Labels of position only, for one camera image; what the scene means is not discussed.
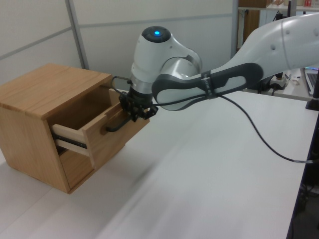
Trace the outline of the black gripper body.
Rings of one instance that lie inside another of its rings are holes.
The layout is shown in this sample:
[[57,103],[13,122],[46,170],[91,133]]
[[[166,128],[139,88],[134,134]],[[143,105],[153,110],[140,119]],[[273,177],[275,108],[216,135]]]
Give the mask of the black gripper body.
[[121,107],[124,110],[131,110],[133,107],[147,109],[153,104],[152,94],[143,94],[136,90],[121,92],[119,96]]

